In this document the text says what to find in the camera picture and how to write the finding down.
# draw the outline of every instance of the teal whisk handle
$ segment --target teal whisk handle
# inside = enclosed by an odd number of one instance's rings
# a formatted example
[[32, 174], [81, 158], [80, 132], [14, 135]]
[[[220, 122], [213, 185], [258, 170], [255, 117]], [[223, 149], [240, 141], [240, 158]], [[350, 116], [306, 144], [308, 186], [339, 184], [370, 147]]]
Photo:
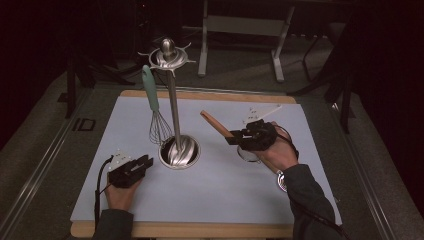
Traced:
[[155, 79], [153, 78], [153, 74], [150, 71], [149, 66], [143, 66], [142, 77], [144, 89], [146, 90], [147, 98], [149, 99], [150, 109], [152, 109], [154, 112], [157, 112], [159, 111], [158, 94], [156, 91]]

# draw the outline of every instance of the whisk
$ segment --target whisk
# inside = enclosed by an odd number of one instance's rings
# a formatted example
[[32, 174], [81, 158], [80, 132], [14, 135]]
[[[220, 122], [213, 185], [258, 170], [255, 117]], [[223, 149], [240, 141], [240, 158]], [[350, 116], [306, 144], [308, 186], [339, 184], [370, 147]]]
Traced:
[[170, 137], [172, 137], [172, 130], [159, 112], [159, 101], [156, 92], [155, 80], [147, 65], [143, 66], [142, 76], [144, 89], [146, 90], [147, 98], [149, 99], [150, 109], [153, 111], [149, 138], [152, 143], [162, 145], [166, 143]]

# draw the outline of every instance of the white tag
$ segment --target white tag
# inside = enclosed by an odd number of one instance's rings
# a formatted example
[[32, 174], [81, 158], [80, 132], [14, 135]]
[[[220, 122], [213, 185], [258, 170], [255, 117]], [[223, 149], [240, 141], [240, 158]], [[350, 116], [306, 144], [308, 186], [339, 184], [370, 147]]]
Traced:
[[259, 109], [250, 108], [249, 115], [243, 120], [243, 123], [248, 124], [251, 122], [259, 121], [263, 119], [264, 117], [268, 116], [269, 114], [277, 111], [281, 107], [282, 107], [281, 104], [275, 104], [270, 106], [264, 106]]
[[119, 168], [120, 166], [130, 161], [132, 161], [131, 157], [125, 154], [120, 149], [118, 149], [115, 155], [113, 155], [112, 161], [110, 162], [109, 172]]

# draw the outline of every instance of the sleeve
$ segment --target sleeve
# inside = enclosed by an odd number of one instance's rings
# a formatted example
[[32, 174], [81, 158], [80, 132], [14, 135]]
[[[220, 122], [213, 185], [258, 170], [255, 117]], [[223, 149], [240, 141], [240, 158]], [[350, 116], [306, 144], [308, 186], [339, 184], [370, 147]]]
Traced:
[[117, 209], [103, 210], [93, 240], [131, 239], [134, 215]]
[[[287, 193], [295, 202], [321, 217], [335, 221], [334, 209], [321, 186], [315, 181], [308, 165], [298, 164], [284, 171]], [[313, 219], [298, 206], [291, 203], [294, 215], [293, 239], [343, 239], [333, 228]]]

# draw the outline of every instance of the wooden handle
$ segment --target wooden handle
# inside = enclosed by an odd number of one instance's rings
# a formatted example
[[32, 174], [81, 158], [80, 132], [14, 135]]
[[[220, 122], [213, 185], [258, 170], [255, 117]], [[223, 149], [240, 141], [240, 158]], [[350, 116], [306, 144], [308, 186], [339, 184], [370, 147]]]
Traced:
[[234, 137], [233, 134], [228, 131], [218, 120], [212, 117], [205, 110], [200, 112], [200, 115], [212, 126], [214, 127], [222, 136], [224, 137]]

